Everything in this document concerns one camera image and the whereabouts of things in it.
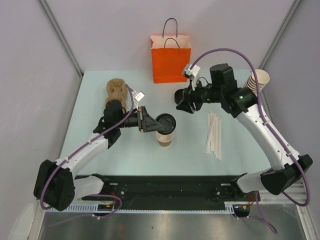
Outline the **orange paper bag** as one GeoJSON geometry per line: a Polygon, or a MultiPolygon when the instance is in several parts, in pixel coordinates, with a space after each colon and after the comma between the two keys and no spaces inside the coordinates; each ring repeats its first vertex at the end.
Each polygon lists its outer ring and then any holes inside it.
{"type": "Polygon", "coordinates": [[[175,24],[175,34],[151,35],[152,76],[155,84],[181,83],[187,79],[182,75],[185,66],[190,62],[191,43],[189,35],[178,34],[178,24],[175,24]]]}

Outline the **stack of black lids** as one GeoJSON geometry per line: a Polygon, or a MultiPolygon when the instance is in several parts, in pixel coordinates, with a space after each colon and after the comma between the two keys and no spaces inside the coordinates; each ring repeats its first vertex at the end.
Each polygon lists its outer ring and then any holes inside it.
{"type": "Polygon", "coordinates": [[[184,89],[178,89],[174,93],[174,102],[176,105],[179,105],[184,100],[184,89]]]}

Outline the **stack of paper cups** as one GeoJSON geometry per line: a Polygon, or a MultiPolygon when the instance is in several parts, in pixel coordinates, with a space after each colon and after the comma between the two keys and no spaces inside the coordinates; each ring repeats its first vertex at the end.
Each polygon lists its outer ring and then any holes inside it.
{"type": "Polygon", "coordinates": [[[251,75],[246,80],[246,82],[244,83],[243,87],[249,88],[257,96],[258,91],[261,92],[262,89],[269,83],[270,76],[266,71],[262,69],[256,69],[255,73],[257,76],[257,81],[255,79],[254,73],[252,72],[251,75]]]}

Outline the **black coffee cup lid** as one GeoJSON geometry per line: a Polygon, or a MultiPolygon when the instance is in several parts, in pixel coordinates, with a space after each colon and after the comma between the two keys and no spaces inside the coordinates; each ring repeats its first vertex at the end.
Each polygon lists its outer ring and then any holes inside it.
{"type": "Polygon", "coordinates": [[[176,129],[176,119],[169,113],[162,113],[155,120],[164,127],[164,130],[157,131],[162,135],[169,135],[176,129]]]}

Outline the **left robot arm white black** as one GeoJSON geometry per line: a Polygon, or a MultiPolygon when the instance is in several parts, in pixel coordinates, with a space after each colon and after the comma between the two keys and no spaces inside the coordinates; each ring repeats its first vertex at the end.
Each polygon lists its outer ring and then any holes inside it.
{"type": "Polygon", "coordinates": [[[111,188],[98,175],[77,179],[90,161],[108,150],[121,136],[122,128],[137,127],[140,132],[164,131],[165,126],[152,118],[145,106],[128,113],[119,100],[106,103],[103,117],[89,140],[70,155],[55,161],[45,160],[39,167],[33,195],[42,209],[65,210],[73,200],[95,195],[100,200],[110,196],[111,188]]]}

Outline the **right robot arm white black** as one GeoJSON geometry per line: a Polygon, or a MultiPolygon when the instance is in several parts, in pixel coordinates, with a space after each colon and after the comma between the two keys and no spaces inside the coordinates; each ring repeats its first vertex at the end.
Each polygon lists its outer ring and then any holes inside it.
{"type": "Polygon", "coordinates": [[[221,108],[231,114],[253,136],[266,155],[270,168],[255,173],[244,173],[237,177],[230,188],[231,196],[242,201],[249,192],[267,190],[279,195],[297,182],[313,164],[308,155],[301,155],[283,138],[270,122],[264,109],[259,107],[258,98],[247,87],[238,87],[234,71],[227,63],[212,66],[211,83],[200,82],[200,67],[187,64],[182,75],[190,83],[183,89],[177,110],[193,114],[204,103],[220,103],[221,108]]]}

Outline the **single brown paper cup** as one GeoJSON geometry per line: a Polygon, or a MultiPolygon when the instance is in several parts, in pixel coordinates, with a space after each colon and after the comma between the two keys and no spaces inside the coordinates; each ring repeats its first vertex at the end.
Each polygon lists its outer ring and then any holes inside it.
{"type": "Polygon", "coordinates": [[[158,131],[156,131],[155,136],[160,146],[168,147],[174,138],[174,133],[172,132],[170,134],[161,134],[158,131]]]}

